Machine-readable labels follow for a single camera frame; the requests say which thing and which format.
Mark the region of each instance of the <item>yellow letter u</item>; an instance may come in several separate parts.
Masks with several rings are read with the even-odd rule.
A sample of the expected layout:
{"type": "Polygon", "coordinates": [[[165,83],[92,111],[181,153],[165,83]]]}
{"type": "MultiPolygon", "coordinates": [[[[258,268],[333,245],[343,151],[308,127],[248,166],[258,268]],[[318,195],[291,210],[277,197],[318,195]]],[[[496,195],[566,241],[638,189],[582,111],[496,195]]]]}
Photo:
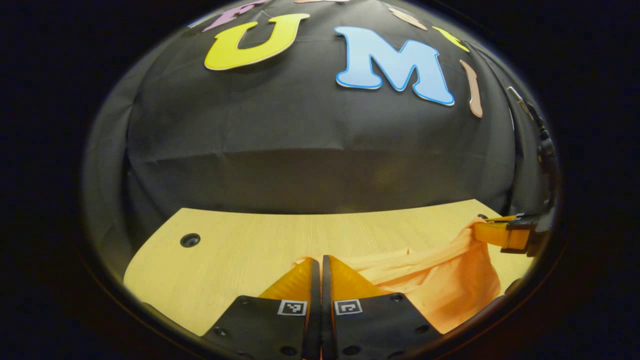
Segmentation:
{"type": "Polygon", "coordinates": [[[293,13],[272,17],[274,22],[271,37],[264,44],[250,49],[238,49],[238,43],[244,32],[256,26],[257,22],[238,25],[216,35],[216,42],[207,53],[204,65],[211,70],[227,70],[257,63],[285,51],[296,39],[298,25],[302,19],[309,17],[306,13],[293,13]]]}

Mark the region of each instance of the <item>orange cloth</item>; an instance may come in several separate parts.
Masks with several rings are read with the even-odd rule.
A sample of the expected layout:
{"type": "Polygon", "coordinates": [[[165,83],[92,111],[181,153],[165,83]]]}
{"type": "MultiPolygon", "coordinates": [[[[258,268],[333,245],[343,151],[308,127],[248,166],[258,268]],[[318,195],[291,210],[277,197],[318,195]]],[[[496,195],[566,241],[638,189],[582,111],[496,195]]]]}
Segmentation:
{"type": "MultiPolygon", "coordinates": [[[[474,239],[475,218],[448,245],[424,252],[403,248],[377,255],[339,258],[384,293],[404,293],[440,332],[468,320],[500,293],[487,244],[474,239]]],[[[303,256],[294,265],[322,256],[303,256]]]]}

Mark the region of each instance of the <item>pink letter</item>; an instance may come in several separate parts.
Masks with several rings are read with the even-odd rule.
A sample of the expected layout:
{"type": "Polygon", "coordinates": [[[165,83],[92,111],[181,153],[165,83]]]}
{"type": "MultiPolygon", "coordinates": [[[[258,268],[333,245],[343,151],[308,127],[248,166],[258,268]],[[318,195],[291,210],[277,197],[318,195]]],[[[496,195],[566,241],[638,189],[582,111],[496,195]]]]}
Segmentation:
{"type": "Polygon", "coordinates": [[[222,25],[222,24],[226,24],[232,20],[235,20],[236,17],[235,15],[242,15],[244,13],[246,13],[247,11],[253,9],[253,6],[258,5],[258,4],[262,4],[262,3],[266,3],[267,0],[256,0],[256,1],[252,1],[248,4],[244,4],[241,6],[238,6],[237,8],[233,8],[231,10],[227,10],[225,12],[222,13],[222,15],[220,15],[220,17],[218,17],[213,24],[209,25],[206,29],[202,30],[202,32],[205,32],[207,30],[211,30],[213,28],[215,28],[216,26],[222,25]]]}

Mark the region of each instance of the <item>black fabric backdrop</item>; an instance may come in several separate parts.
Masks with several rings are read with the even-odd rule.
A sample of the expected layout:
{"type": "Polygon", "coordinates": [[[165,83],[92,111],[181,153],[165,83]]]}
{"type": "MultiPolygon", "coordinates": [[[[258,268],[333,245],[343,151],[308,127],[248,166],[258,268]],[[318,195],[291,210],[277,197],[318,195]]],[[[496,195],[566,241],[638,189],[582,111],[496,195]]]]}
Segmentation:
{"type": "MultiPolygon", "coordinates": [[[[477,199],[502,213],[540,210],[537,129],[505,93],[514,86],[533,101],[528,90],[473,34],[400,8],[423,31],[389,7],[270,0],[204,33],[215,17],[180,29],[146,55],[106,100],[86,154],[88,224],[107,266],[122,276],[180,208],[345,213],[477,199]],[[257,21],[239,44],[256,46],[271,35],[270,17],[290,13],[310,17],[283,53],[225,71],[204,67],[216,34],[257,21]],[[407,40],[434,47],[455,105],[420,99],[411,86],[395,91],[375,62],[380,89],[339,86],[346,42],[336,26],[374,30],[396,50],[407,40]],[[469,109],[460,60],[478,74],[481,119],[469,109]]],[[[409,84],[416,80],[414,72],[409,84]]]]}

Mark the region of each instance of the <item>black backdrop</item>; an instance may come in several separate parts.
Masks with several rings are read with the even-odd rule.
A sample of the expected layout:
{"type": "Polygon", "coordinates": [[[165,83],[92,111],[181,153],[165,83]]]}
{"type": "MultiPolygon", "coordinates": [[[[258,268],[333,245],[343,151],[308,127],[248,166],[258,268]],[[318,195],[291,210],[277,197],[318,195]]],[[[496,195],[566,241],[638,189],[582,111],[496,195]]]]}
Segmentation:
{"type": "MultiPolygon", "coordinates": [[[[566,184],[558,236],[569,246],[542,289],[456,356],[628,357],[636,345],[631,250],[637,218],[630,129],[631,4],[448,1],[499,39],[553,116],[566,184]]],[[[204,1],[22,2],[3,12],[8,66],[8,223],[3,269],[10,321],[2,358],[180,358],[84,270],[79,164],[90,120],[115,81],[204,1]]]]}
{"type": "Polygon", "coordinates": [[[304,10],[311,20],[286,54],[246,69],[207,70],[202,57],[214,36],[237,24],[202,33],[206,21],[181,27],[123,76],[96,116],[83,170],[90,236],[120,279],[137,249],[180,208],[347,213],[477,199],[502,215],[541,211],[539,129],[505,88],[513,86],[552,122],[537,96],[475,34],[442,16],[410,12],[464,39],[467,54],[437,31],[396,19],[389,6],[271,0],[237,20],[263,23],[240,47],[270,36],[265,14],[304,10]],[[458,104],[424,101],[390,85],[363,92],[336,84],[346,53],[333,28],[343,24],[365,26],[396,49],[407,39],[436,47],[458,104]],[[461,100],[468,80],[460,60],[478,74],[482,119],[461,100]]]}

